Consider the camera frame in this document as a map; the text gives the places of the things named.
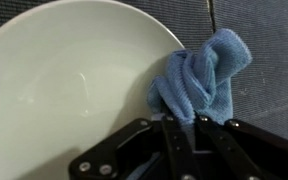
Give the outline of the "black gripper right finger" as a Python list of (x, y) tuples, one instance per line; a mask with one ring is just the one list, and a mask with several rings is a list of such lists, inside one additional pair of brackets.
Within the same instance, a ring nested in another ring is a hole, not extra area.
[(205, 180), (288, 180), (288, 140), (237, 119), (195, 119), (195, 158)]

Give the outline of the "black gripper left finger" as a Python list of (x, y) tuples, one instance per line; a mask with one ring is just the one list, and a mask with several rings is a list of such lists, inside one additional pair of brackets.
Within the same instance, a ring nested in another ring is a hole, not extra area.
[(201, 180), (179, 120), (135, 119), (73, 159), (69, 180), (125, 180), (139, 167), (138, 180)]

